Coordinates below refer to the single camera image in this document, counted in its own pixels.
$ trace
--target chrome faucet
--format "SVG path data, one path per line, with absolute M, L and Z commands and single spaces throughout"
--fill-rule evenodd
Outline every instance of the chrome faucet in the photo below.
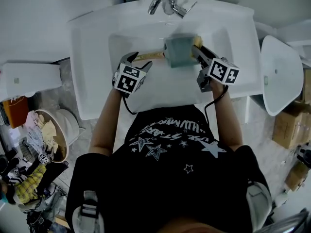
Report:
M 186 10 L 183 7 L 180 7 L 176 4 L 177 0 L 152 0 L 148 9 L 148 14 L 153 15 L 162 1 L 163 1 L 163 10 L 165 14 L 171 15 L 175 13 L 181 18 L 184 18 L 184 16 L 189 12 L 189 10 L 192 9 L 194 5 L 197 3 L 195 2 L 193 6 L 190 7 L 189 10 Z

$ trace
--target forearm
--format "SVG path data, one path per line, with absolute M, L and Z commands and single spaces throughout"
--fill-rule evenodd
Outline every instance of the forearm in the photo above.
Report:
M 102 110 L 102 113 L 95 126 L 89 152 L 111 155 L 121 103 L 121 94 L 118 90 L 112 89 Z
M 213 86 L 214 99 L 223 92 L 223 86 Z M 234 112 L 229 92 L 215 104 L 219 140 L 228 146 L 243 144 L 241 127 Z

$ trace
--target star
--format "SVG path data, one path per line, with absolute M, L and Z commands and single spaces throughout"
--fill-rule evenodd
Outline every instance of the star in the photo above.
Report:
M 166 150 L 161 148 L 161 144 L 156 147 L 147 146 L 147 148 L 149 148 L 150 151 L 149 153 L 147 153 L 146 157 L 152 155 L 156 159 L 156 161 L 159 160 L 161 153 L 167 152 Z
M 183 148 L 188 146 L 186 141 L 180 141 L 179 145 L 183 146 Z
M 184 170 L 187 172 L 187 174 L 189 174 L 190 172 L 193 172 L 192 167 L 193 167 L 193 165 L 187 165 L 186 164 L 186 167 L 184 168 Z
M 225 153 L 226 150 L 218 147 L 218 142 L 213 141 L 211 144 L 204 141 L 199 141 L 205 147 L 201 151 L 209 151 L 216 159 L 218 158 L 218 153 Z
M 142 138 L 138 138 L 138 141 L 136 142 L 133 142 L 131 145 L 138 145 L 138 149 L 139 149 L 139 152 L 142 150 L 142 148 L 146 145 L 146 144 L 153 144 L 152 142 L 148 141 L 150 138 L 145 138 L 145 139 L 142 139 Z

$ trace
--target white bucket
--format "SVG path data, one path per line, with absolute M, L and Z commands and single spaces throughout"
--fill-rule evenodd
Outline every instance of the white bucket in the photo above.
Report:
M 54 161 L 57 163 L 63 162 L 67 159 L 69 154 L 69 145 L 71 145 L 79 136 L 79 125 L 76 118 L 67 110 L 57 110 L 52 113 L 47 110 L 36 110 L 38 114 L 42 115 L 46 122 L 52 120 L 56 127 L 57 138 L 61 142 L 57 142 L 60 146 L 66 148 L 66 153 L 64 154 L 64 159 L 60 161 Z

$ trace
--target wooden handle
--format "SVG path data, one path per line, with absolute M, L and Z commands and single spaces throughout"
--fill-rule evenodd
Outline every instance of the wooden handle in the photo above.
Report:
M 165 58 L 164 52 L 152 52 L 152 53 L 137 55 L 134 61 L 149 60 L 149 59 L 164 59 L 164 58 Z

